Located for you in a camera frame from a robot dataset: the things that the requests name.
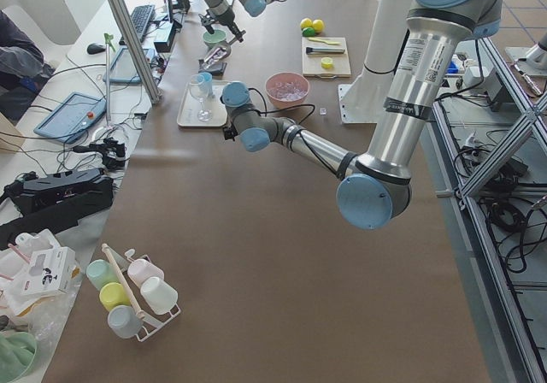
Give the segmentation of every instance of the bowl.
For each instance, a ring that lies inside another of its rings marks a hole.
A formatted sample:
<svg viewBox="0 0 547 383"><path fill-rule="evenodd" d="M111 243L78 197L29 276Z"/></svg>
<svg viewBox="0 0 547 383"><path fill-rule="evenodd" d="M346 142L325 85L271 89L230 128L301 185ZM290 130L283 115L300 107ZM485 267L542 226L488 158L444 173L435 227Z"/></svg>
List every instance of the bowl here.
<svg viewBox="0 0 547 383"><path fill-rule="evenodd" d="M210 49L222 41L226 41L226 33L222 30L215 30L212 34L207 31L203 33L203 42Z"/></svg>
<svg viewBox="0 0 547 383"><path fill-rule="evenodd" d="M266 95L277 109L303 103L308 92L309 82L300 74L278 73L266 81Z"/></svg>

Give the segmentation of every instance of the yellow cup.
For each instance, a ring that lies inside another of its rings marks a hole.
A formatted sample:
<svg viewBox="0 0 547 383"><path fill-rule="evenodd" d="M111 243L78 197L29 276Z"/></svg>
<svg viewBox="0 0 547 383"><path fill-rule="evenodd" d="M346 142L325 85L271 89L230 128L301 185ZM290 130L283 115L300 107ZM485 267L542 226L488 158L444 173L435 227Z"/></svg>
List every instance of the yellow cup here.
<svg viewBox="0 0 547 383"><path fill-rule="evenodd" d="M131 304L123 286L118 282L110 282L103 286L99 292L99 300L108 312L121 304L126 306Z"/></svg>

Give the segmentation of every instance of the white tray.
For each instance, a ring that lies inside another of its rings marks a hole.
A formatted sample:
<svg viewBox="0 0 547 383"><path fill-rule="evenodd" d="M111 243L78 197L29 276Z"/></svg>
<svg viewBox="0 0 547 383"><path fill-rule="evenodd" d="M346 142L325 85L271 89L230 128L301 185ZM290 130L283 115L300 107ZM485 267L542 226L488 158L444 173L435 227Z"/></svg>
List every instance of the white tray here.
<svg viewBox="0 0 547 383"><path fill-rule="evenodd" d="M190 95L187 85L182 104L180 105L179 115L177 116L177 124L181 127L201 128L222 127L226 124L228 114L226 113L224 104L221 103L221 95L222 89L227 84L228 81L213 80L213 93L215 97L203 100L203 106L210 107L213 110L213 117L207 122L200 121L197 118L197 113L201 109L201 106L199 101Z"/></svg>

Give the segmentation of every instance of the gray cup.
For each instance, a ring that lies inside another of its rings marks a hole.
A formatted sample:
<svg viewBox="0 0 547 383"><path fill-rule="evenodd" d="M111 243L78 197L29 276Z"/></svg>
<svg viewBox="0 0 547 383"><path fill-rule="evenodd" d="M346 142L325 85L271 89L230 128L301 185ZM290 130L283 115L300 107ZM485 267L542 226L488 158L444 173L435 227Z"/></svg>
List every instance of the gray cup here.
<svg viewBox="0 0 547 383"><path fill-rule="evenodd" d="M109 312L108 322L110 328L122 339L130 339L135 336L143 326L143 321L135 315L131 306L116 306Z"/></svg>

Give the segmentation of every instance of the black mouse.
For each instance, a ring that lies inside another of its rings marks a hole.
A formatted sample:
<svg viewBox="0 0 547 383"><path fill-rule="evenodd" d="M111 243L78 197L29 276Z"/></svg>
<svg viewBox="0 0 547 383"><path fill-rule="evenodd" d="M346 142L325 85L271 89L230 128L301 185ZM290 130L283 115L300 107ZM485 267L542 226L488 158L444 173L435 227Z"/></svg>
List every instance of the black mouse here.
<svg viewBox="0 0 547 383"><path fill-rule="evenodd" d="M87 53L88 54L98 54L99 52L103 52L106 50L106 47L104 45L100 45L98 43L89 44L87 46Z"/></svg>

